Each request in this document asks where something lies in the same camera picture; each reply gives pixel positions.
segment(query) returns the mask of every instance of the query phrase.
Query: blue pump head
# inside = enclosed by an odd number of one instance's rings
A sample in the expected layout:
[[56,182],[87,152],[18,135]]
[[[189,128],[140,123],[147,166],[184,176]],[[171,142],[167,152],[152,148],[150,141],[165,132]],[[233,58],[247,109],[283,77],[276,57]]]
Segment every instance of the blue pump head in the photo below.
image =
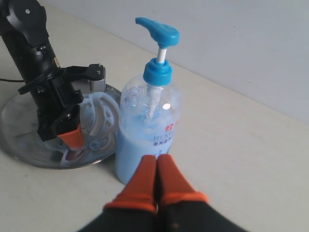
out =
[[171,82],[172,68],[169,62],[165,60],[166,50],[169,46],[179,43],[179,32],[169,25],[148,18],[137,17],[135,22],[148,29],[150,36],[159,45],[157,58],[151,59],[145,66],[144,80],[153,86],[168,85]]

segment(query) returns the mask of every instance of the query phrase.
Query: table surface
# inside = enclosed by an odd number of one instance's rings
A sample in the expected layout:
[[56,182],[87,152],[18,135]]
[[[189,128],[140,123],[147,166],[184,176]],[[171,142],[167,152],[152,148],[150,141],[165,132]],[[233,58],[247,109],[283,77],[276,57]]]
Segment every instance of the table surface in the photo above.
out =
[[[154,56],[56,8],[46,9],[50,41],[63,67],[102,63],[107,83],[122,89]],[[216,210],[250,231],[308,231],[309,126],[173,68],[185,101],[170,152],[188,181]],[[3,42],[0,70],[1,78],[20,79]],[[0,104],[20,86],[2,83]],[[76,231],[124,187],[115,178],[113,158],[56,171],[0,153],[4,232]]]

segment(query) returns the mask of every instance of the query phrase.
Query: orange gripper tip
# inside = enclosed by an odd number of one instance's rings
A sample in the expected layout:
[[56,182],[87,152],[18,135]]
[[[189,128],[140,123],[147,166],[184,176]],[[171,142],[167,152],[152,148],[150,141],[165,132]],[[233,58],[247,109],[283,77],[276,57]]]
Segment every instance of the orange gripper tip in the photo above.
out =
[[81,149],[84,146],[84,137],[81,124],[79,124],[76,130],[64,134],[59,134],[58,137],[62,139],[70,148]]

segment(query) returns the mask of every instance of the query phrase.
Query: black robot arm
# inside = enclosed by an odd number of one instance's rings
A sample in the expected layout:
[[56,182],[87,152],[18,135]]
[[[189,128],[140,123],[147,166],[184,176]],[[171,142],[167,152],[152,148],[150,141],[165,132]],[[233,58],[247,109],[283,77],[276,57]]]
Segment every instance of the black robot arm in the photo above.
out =
[[45,8],[37,0],[0,0],[0,36],[25,82],[18,92],[30,92],[38,107],[40,138],[76,130],[83,95],[72,82],[104,80],[104,67],[61,68],[49,42]]

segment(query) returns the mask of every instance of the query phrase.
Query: metal base plate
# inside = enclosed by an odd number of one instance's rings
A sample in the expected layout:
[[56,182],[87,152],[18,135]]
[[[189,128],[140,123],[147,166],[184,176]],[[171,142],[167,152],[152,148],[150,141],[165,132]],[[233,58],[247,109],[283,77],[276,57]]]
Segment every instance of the metal base plate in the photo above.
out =
[[[81,89],[84,94],[91,93],[88,82],[77,82],[74,87]],[[119,106],[121,97],[119,90],[106,85],[105,93],[116,101],[113,102],[114,106],[115,104]],[[1,145],[9,155],[17,160],[40,168],[73,169],[98,163],[113,155],[116,150],[115,135],[119,112],[109,110],[115,109],[115,107],[106,99],[97,99],[99,105],[103,107],[96,111],[93,123],[82,118],[85,112],[84,118],[88,118],[89,111],[85,109],[83,112],[81,109],[82,131],[86,136],[87,144],[84,149],[73,151],[69,150],[59,138],[42,142],[36,132],[37,107],[33,98],[30,94],[22,96],[16,94],[6,103],[0,115]],[[103,115],[113,117],[112,121],[117,125],[111,125],[109,120],[103,118]],[[100,129],[103,122],[108,125],[102,133]]]

